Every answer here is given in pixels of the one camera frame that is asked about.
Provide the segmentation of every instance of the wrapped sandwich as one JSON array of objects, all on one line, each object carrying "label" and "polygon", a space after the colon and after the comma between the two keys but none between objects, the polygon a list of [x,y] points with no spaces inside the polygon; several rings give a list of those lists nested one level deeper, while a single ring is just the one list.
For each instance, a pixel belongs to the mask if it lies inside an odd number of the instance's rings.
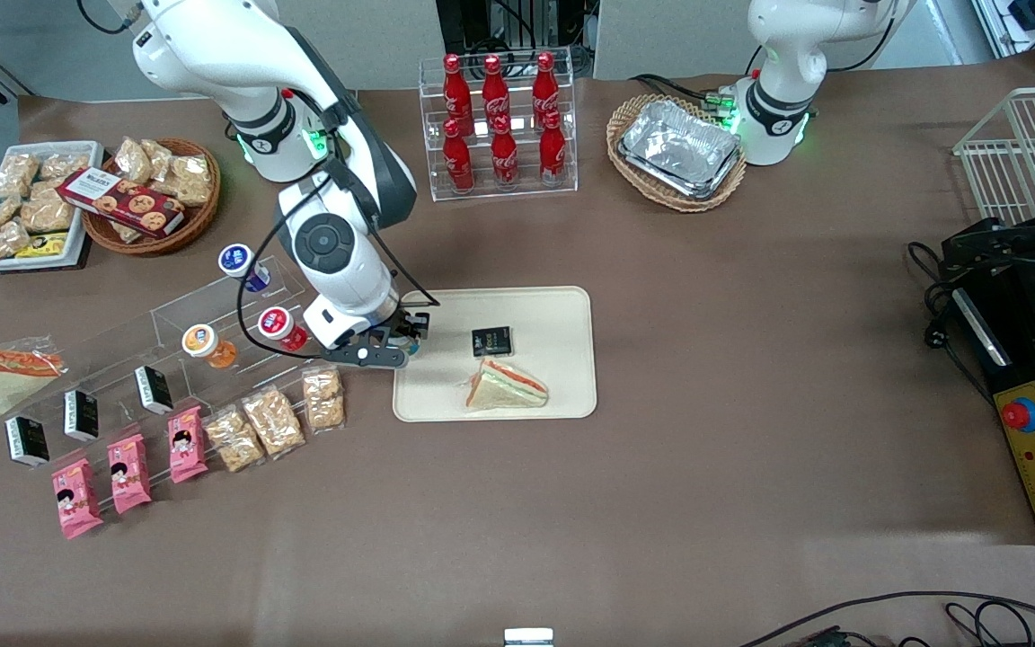
[{"label": "wrapped sandwich", "polygon": [[469,409],[537,408],[550,401],[550,391],[537,378],[493,359],[481,360],[471,381]]},{"label": "wrapped sandwich", "polygon": [[49,340],[22,340],[0,348],[0,415],[22,405],[66,372],[62,358],[37,348],[49,347]]}]

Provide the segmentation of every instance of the clear acrylic display stand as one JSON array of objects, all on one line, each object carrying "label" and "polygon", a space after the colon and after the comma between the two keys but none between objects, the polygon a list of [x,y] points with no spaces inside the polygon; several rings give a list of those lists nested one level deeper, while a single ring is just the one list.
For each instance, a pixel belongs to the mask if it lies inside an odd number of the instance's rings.
[{"label": "clear acrylic display stand", "polygon": [[[566,177],[559,187],[541,184],[541,133],[534,129],[534,79],[537,78],[538,52],[554,53],[555,77],[558,79],[558,110],[562,114],[562,135],[566,137]],[[446,111],[445,70],[442,58],[423,58],[419,62],[419,97],[422,102],[422,134],[425,139],[425,160],[431,176],[431,196],[434,201],[452,201],[461,198],[513,196],[575,192],[578,189],[578,128],[575,128],[574,65],[568,48],[549,50],[522,50],[498,52],[501,73],[509,87],[510,127],[518,143],[518,185],[510,192],[501,192],[494,181],[494,158],[490,153],[492,137],[485,124],[484,106],[481,105],[481,85],[485,78],[485,54],[467,54],[461,58],[461,72],[469,84],[473,104],[473,129],[467,137],[469,159],[473,168],[473,192],[457,195],[449,181],[442,145],[445,133],[442,124],[449,118]]]},{"label": "clear acrylic display stand", "polygon": [[[258,331],[258,316],[264,310],[280,305],[301,321],[303,302],[313,296],[296,270],[267,257],[259,262],[270,273],[270,284],[262,292],[245,292],[242,296],[242,318],[250,335],[263,340]],[[264,385],[275,385],[287,394],[298,412],[303,430],[303,393],[301,373],[308,361],[276,355],[256,347],[238,326],[235,303],[238,280],[226,275],[206,284],[189,294],[165,303],[146,315],[137,317],[96,335],[85,343],[58,353],[68,372],[47,385],[36,396],[26,401],[8,418],[24,415],[42,423],[51,462],[36,467],[53,473],[76,460],[88,459],[94,472],[94,491],[102,510],[111,505],[111,470],[106,447],[136,432],[146,439],[146,462],[151,474],[151,487],[169,475],[169,444],[166,423],[170,414],[151,413],[141,406],[135,370],[149,365],[165,374],[174,402],[174,411],[202,405],[202,415],[208,415],[226,405],[246,396]],[[181,349],[181,335],[194,324],[210,324],[221,340],[237,348],[238,355],[228,369],[214,369],[206,360],[189,357]],[[301,349],[303,355],[319,350],[313,339]],[[78,389],[98,401],[98,439],[79,442],[62,434],[63,393]],[[207,446],[207,459],[216,451]]]}]

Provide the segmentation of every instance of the brown table surface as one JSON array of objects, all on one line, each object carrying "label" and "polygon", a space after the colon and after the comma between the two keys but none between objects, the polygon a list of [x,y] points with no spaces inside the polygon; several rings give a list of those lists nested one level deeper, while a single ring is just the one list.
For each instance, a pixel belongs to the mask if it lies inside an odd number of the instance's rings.
[{"label": "brown table surface", "polygon": [[[633,83],[579,83],[578,194],[440,205],[416,95],[363,92],[419,177],[413,215],[385,235],[398,257],[432,288],[586,288],[598,409],[408,425],[390,373],[351,372],[348,429],[156,489],[165,501],[75,541],[49,471],[9,463],[0,427],[0,644],[499,644],[549,625],[562,646],[728,646],[895,589],[1035,602],[1002,433],[921,344],[925,278],[903,260],[905,242],[975,216],[950,146],[1025,85],[1035,55],[831,75],[792,158],[693,216],[644,200],[604,156]],[[25,98],[20,113],[26,142],[198,140],[226,183],[217,222],[179,254],[95,248],[82,271],[0,275],[0,341],[123,323],[212,282],[219,247],[270,226],[278,187],[223,139],[213,104]],[[830,621],[951,635],[933,599]]]}]

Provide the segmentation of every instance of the beige tray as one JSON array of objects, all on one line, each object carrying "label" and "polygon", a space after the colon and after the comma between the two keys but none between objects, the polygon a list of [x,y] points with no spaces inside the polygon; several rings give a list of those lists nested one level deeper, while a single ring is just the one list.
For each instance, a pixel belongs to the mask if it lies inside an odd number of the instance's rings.
[{"label": "beige tray", "polygon": [[[418,355],[393,378],[393,413],[406,422],[584,418],[596,409],[590,299],[578,287],[437,290],[431,331]],[[411,292],[404,303],[423,297]],[[514,354],[502,363],[538,378],[550,391],[541,409],[466,408],[480,360],[471,330],[509,326]]]}]

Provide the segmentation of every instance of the wicker basket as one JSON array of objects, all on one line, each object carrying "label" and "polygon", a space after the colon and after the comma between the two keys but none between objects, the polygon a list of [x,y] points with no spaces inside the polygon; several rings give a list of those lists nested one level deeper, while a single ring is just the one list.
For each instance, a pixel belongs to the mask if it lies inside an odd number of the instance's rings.
[{"label": "wicker basket", "polygon": [[660,101],[662,98],[669,98],[671,101],[677,102],[678,106],[681,106],[690,115],[698,116],[701,119],[710,119],[710,115],[706,111],[701,110],[701,108],[689,101],[685,101],[684,98],[666,97],[663,94],[642,94],[641,97],[630,98],[613,112],[610,123],[604,127],[604,147],[607,147],[610,160],[612,160],[617,172],[625,180],[629,181],[629,184],[632,184],[638,192],[641,192],[649,200],[657,202],[658,205],[664,205],[668,208],[685,213],[698,213],[703,212],[703,210],[715,208],[715,206],[721,204],[721,202],[726,201],[726,198],[735,192],[737,185],[740,184],[740,180],[745,176],[744,154],[742,154],[742,158],[737,160],[730,175],[727,175],[726,179],[721,181],[721,185],[719,185],[710,200],[694,201],[682,195],[676,188],[670,187],[669,184],[664,184],[663,181],[656,179],[656,177],[630,165],[617,152],[617,141],[621,139],[622,135],[625,135],[625,131],[629,130],[629,126],[632,126],[638,114],[641,114],[642,108],[646,104]]},{"label": "wicker basket", "polygon": [[[196,241],[202,232],[205,232],[206,228],[210,226],[210,222],[214,219],[214,213],[217,213],[218,194],[221,192],[221,173],[218,172],[218,163],[214,156],[206,148],[189,142],[189,140],[161,139],[157,140],[157,143],[169,148],[169,151],[176,155],[206,156],[206,166],[209,168],[210,180],[213,183],[210,187],[210,200],[197,208],[186,208],[186,218],[177,232],[160,239],[143,236],[130,244],[122,242],[119,233],[115,232],[114,227],[111,227],[110,220],[84,210],[83,225],[86,225],[86,233],[90,234],[90,237],[98,245],[102,245],[113,253],[132,256],[158,256],[175,253],[175,251],[188,245],[189,242]],[[110,158],[102,166],[102,171],[118,175],[119,169],[118,165],[114,163],[114,158]]]}]

